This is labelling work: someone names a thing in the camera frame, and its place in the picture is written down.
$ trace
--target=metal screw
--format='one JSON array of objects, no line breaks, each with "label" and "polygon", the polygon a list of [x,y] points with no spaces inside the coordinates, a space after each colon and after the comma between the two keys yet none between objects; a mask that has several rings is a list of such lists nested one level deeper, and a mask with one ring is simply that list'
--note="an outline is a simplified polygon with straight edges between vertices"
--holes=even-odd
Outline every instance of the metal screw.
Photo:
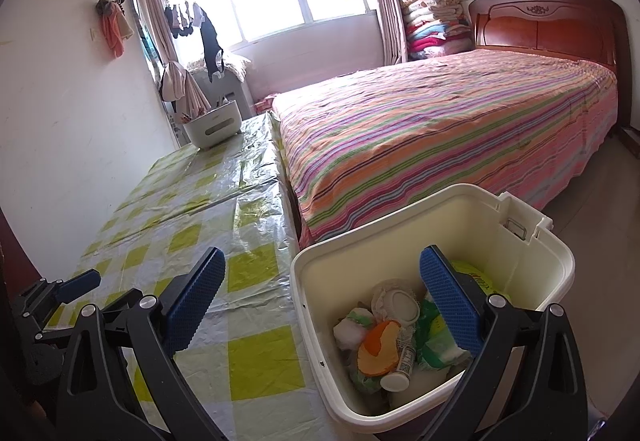
[{"label": "metal screw", "polygon": [[505,300],[501,295],[491,295],[489,297],[489,303],[494,307],[500,308],[507,305],[507,300]]},{"label": "metal screw", "polygon": [[140,299],[140,307],[142,307],[142,309],[149,309],[149,308],[153,307],[154,305],[156,305],[157,301],[158,301],[158,299],[156,297],[154,297],[153,295],[143,296]]},{"label": "metal screw", "polygon": [[95,313],[95,306],[93,304],[84,306],[80,312],[82,316],[91,316],[94,313]]},{"label": "metal screw", "polygon": [[556,316],[564,315],[564,309],[562,309],[562,306],[560,304],[551,304],[549,306],[549,311],[551,311],[551,314],[554,314]]}]

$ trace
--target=window frame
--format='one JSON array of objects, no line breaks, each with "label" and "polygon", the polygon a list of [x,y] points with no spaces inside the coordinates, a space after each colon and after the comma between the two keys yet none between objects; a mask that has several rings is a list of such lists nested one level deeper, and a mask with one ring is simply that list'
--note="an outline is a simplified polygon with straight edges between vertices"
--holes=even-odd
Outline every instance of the window frame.
[{"label": "window frame", "polygon": [[329,17],[329,18],[322,18],[321,20],[314,20],[313,15],[311,13],[311,8],[309,7],[308,1],[307,0],[297,0],[298,1],[298,6],[300,6],[300,11],[302,13],[302,18],[303,18],[303,23],[302,24],[296,24],[284,29],[278,29],[276,31],[273,31],[271,33],[266,33],[263,34],[257,38],[253,38],[253,39],[247,39],[247,37],[244,34],[244,30],[242,29],[242,24],[240,23],[240,18],[238,16],[238,10],[236,8],[236,2],[234,0],[230,0],[231,1],[231,7],[232,7],[232,11],[234,14],[234,20],[236,22],[236,25],[238,26],[238,30],[240,32],[240,37],[241,40],[239,42],[236,42],[232,45],[228,46],[228,49],[230,51],[234,51],[234,50],[238,50],[241,48],[246,47],[247,45],[251,45],[255,42],[259,42],[260,40],[263,40],[265,38],[269,38],[272,37],[274,35],[278,35],[278,34],[282,34],[282,33],[286,33],[287,31],[293,31],[293,30],[297,30],[306,26],[312,26],[315,24],[321,24],[330,20],[338,20],[340,18],[348,18],[351,16],[361,16],[361,15],[366,15],[366,14],[371,14],[374,13],[376,10],[370,8],[369,6],[369,2],[367,0],[362,0],[362,3],[364,5],[364,13],[356,13],[356,14],[348,14],[348,15],[340,15],[340,16],[335,16],[335,17]]}]

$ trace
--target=yellow checkered tablecloth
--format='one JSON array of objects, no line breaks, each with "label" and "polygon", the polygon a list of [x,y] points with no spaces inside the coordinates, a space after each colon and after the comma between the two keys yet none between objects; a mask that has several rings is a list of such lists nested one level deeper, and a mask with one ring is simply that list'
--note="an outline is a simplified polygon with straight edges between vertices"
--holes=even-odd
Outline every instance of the yellow checkered tablecloth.
[{"label": "yellow checkered tablecloth", "polygon": [[[231,440],[335,439],[290,296],[298,243],[286,185],[269,114],[210,150],[189,145],[160,159],[82,256],[77,273],[97,269],[100,287],[61,307],[49,327],[132,287],[158,295],[216,246],[226,277],[189,348],[175,355],[186,381]],[[163,426],[130,349],[126,357],[147,418]]]}]

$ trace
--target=floor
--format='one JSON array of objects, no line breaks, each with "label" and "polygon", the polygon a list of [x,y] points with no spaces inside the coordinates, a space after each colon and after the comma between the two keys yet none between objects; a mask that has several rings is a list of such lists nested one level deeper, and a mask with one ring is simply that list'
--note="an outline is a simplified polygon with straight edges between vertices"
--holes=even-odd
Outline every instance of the floor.
[{"label": "floor", "polygon": [[575,257],[562,300],[596,406],[611,413],[640,371],[640,160],[607,138],[543,211]]}]

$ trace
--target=white plastic basket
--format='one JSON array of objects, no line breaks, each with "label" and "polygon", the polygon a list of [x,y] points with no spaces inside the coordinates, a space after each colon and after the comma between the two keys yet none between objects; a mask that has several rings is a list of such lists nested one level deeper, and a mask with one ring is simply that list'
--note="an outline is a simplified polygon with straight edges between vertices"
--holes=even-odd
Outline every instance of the white plastic basket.
[{"label": "white plastic basket", "polygon": [[211,148],[240,132],[242,118],[236,100],[184,124],[184,131],[198,148]]},{"label": "white plastic basket", "polygon": [[551,227],[550,218],[508,192],[497,197],[458,184],[300,252],[291,266],[292,295],[330,415],[352,431],[384,432],[437,407],[460,380],[388,413],[369,412],[342,364],[333,327],[358,301],[370,299],[376,284],[403,278],[424,294],[418,258],[436,244],[448,259],[483,270],[515,307],[542,310],[574,281],[574,256]]}]

